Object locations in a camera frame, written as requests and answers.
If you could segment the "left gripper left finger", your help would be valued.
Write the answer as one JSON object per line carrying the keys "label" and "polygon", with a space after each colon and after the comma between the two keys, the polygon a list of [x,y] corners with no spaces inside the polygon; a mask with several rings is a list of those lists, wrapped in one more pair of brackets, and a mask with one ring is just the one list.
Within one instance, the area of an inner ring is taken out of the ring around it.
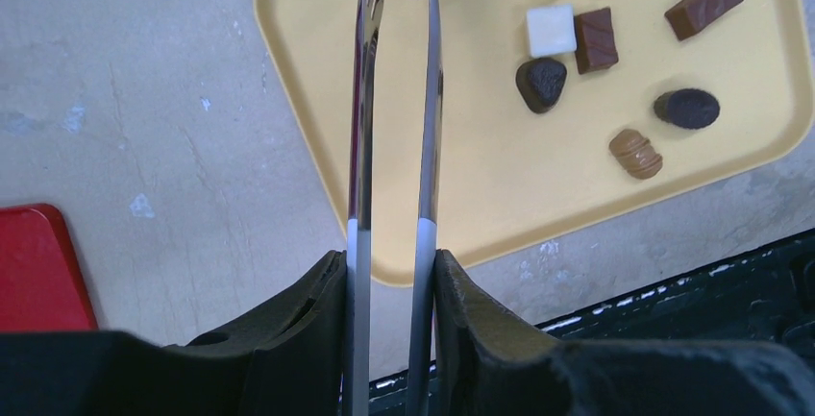
{"label": "left gripper left finger", "polygon": [[205,415],[335,415],[345,328],[346,255],[329,251],[298,281],[170,352]]}

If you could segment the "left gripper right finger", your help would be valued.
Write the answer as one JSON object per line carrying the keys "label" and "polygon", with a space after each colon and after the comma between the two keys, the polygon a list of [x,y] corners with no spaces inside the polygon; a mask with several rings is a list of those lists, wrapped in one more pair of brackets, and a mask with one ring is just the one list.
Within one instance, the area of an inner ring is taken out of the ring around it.
{"label": "left gripper right finger", "polygon": [[433,282],[442,414],[632,414],[619,346],[537,329],[480,288],[448,250],[436,253]]}

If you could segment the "metal tongs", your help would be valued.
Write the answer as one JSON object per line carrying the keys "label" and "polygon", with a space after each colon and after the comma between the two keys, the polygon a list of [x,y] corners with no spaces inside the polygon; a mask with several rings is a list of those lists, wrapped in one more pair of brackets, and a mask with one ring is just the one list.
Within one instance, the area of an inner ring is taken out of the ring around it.
{"label": "metal tongs", "polygon": [[[444,72],[439,0],[429,2],[426,95],[409,337],[407,415],[429,409],[433,263],[437,250]],[[384,0],[358,0],[347,219],[345,363],[342,412],[369,412],[372,173],[375,64]]]}

